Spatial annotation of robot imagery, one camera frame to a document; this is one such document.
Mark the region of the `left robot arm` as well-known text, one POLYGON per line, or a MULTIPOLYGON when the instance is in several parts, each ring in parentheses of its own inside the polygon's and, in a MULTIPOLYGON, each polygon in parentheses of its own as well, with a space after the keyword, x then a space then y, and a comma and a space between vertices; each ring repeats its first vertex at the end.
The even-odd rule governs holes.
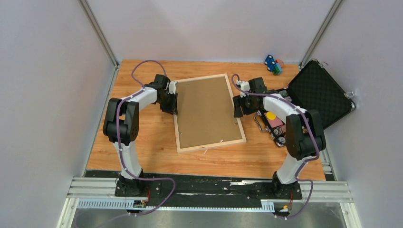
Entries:
POLYGON ((143 84, 134 94, 120 99, 111 98, 108 102, 103 134, 118 153, 121 164, 120 188, 127 187, 134 196, 141 196, 146 186, 135 145, 139 134, 139 113, 148 105, 159 104, 163 112, 177 115, 177 85, 177 81, 157 74, 154 81, 143 84))

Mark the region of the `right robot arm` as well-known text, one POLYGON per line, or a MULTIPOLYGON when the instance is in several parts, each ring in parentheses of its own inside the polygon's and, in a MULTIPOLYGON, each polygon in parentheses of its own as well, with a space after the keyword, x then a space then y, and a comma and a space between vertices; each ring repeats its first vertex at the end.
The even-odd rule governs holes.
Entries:
POLYGON ((233 74, 231 82, 240 92, 233 98, 234 117, 267 111, 285 124, 288 154, 273 175, 276 182, 271 185, 272 194, 284 198, 290 193, 290 184, 299 181, 304 166, 317 160, 320 151, 326 147, 320 114, 292 104, 275 90, 268 90, 261 77, 241 81, 239 75, 233 74))

